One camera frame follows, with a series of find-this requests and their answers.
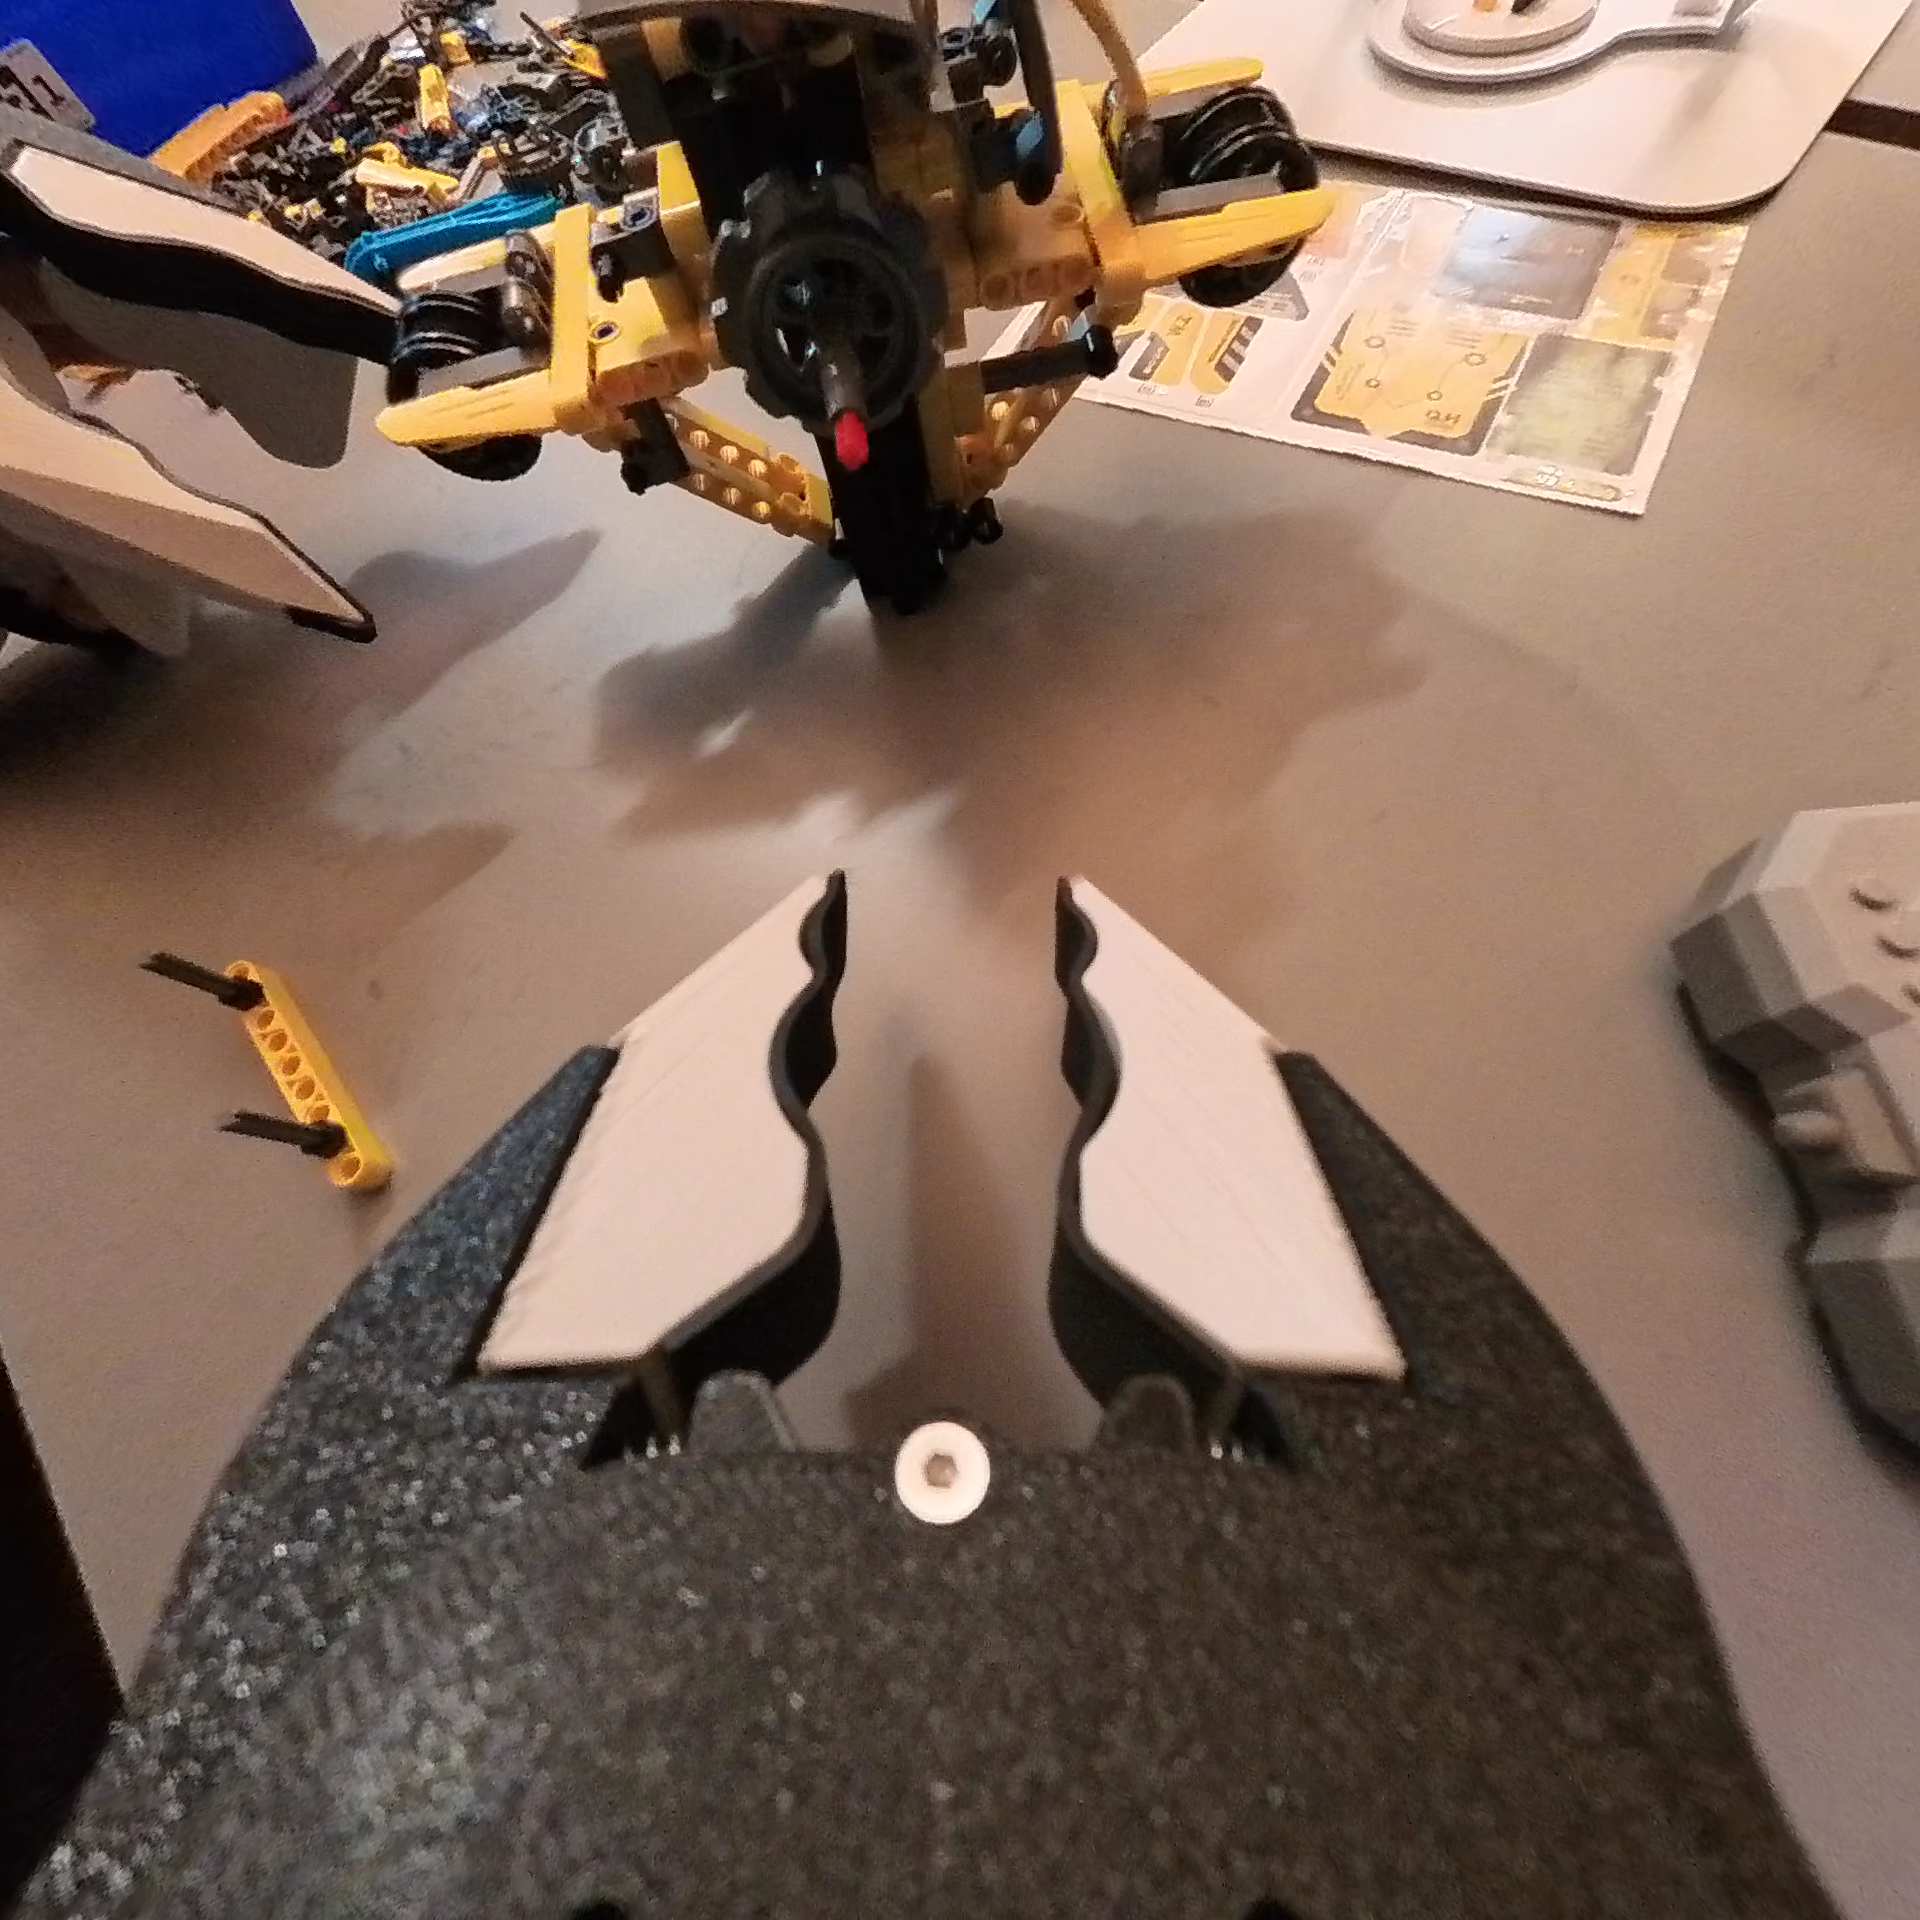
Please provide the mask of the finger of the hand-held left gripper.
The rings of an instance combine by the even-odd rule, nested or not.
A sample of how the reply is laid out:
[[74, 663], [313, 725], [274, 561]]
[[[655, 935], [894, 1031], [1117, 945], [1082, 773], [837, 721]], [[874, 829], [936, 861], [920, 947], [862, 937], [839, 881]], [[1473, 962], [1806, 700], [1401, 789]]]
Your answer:
[[373, 616], [268, 520], [175, 481], [73, 409], [2, 321], [2, 632], [96, 657], [175, 659], [202, 609], [373, 643]]
[[4, 237], [98, 363], [182, 377], [274, 460], [334, 467], [398, 301], [93, 138], [7, 138]]

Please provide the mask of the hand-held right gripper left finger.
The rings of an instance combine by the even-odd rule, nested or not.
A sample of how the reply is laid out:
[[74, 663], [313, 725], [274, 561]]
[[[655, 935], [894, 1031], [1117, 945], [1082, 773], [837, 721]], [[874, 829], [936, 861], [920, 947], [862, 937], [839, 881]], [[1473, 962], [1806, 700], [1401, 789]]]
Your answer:
[[778, 1385], [840, 1298], [825, 1145], [847, 879], [806, 879], [625, 1021], [472, 1349], [486, 1380], [614, 1383], [584, 1463], [690, 1441], [701, 1391]]

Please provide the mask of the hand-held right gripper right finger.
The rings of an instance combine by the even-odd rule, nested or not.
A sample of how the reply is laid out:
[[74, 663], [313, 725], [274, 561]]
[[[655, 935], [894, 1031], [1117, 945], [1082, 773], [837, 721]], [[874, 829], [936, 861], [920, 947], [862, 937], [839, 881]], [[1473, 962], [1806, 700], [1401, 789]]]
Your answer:
[[1082, 875], [1054, 976], [1074, 1117], [1048, 1327], [1104, 1418], [1177, 1394], [1201, 1450], [1309, 1457], [1289, 1388], [1406, 1383], [1272, 1033]]

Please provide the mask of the yellow black toy brick model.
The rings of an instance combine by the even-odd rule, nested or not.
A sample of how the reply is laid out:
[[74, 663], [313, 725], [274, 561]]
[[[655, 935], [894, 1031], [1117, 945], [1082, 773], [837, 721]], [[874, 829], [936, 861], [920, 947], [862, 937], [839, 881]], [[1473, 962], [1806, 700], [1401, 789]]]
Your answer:
[[597, 203], [399, 277], [377, 429], [469, 479], [617, 457], [920, 609], [1169, 285], [1270, 289], [1333, 194], [1257, 59], [1061, 80], [1040, 4], [583, 4]]

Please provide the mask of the blue plastic bin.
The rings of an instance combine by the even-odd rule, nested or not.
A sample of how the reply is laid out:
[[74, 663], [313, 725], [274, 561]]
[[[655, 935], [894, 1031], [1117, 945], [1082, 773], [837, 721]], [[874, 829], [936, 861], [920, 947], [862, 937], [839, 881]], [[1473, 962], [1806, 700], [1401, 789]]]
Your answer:
[[85, 105], [88, 128], [73, 130], [128, 154], [317, 58], [287, 2], [2, 2], [2, 49], [14, 40], [34, 42]]

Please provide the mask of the pile of toy brick parts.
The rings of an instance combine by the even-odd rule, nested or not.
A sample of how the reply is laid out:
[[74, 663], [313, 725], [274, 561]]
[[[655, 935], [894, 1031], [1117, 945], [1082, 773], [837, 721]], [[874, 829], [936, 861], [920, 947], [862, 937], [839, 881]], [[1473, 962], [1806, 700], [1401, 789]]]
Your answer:
[[621, 143], [575, 16], [399, 4], [385, 33], [206, 107], [151, 161], [378, 289], [445, 252], [617, 193]]

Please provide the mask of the yellow beam with black pins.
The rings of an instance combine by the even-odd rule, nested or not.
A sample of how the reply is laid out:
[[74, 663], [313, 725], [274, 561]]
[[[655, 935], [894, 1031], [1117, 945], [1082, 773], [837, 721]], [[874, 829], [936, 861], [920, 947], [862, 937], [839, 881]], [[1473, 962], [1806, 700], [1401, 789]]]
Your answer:
[[221, 1135], [289, 1148], [344, 1193], [390, 1186], [393, 1156], [280, 975], [249, 961], [215, 970], [173, 951], [151, 951], [138, 967], [218, 1002], [277, 1088], [279, 1112], [232, 1112]]

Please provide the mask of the grey toy remote controller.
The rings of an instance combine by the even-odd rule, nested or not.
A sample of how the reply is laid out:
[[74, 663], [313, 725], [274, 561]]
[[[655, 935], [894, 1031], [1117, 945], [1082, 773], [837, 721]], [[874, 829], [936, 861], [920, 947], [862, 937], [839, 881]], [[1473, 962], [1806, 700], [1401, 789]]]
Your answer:
[[1916, 1461], [1917, 805], [1796, 811], [1702, 881], [1670, 961], [1799, 1191], [1796, 1272], [1838, 1388]]

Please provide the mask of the yellow black sticker sheet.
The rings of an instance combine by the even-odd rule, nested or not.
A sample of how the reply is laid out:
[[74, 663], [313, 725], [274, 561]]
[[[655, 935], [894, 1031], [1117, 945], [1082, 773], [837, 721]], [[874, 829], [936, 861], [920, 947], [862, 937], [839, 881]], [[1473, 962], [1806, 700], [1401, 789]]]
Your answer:
[[1252, 301], [1160, 289], [1082, 401], [1640, 517], [1745, 226], [1334, 176]]

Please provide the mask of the light grey board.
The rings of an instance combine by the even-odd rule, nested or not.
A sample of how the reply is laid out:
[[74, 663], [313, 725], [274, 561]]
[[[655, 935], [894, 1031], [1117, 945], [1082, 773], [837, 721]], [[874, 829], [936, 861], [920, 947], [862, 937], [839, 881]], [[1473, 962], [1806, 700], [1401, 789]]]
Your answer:
[[1370, 53], [1381, 2], [1207, 2], [1144, 66], [1257, 59], [1316, 154], [1551, 202], [1705, 218], [1778, 189], [1906, 2], [1757, 2], [1720, 36], [1614, 53], [1557, 80], [1444, 88]]

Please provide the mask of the white plastic stand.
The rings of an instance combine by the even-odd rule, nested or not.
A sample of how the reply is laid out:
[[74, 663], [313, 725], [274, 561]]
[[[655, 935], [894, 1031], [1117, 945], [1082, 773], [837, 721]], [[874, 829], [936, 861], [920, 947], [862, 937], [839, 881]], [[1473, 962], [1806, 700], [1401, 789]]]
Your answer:
[[1374, 58], [1408, 80], [1498, 88], [1557, 80], [1640, 45], [1712, 42], [1749, 2], [1381, 2]]

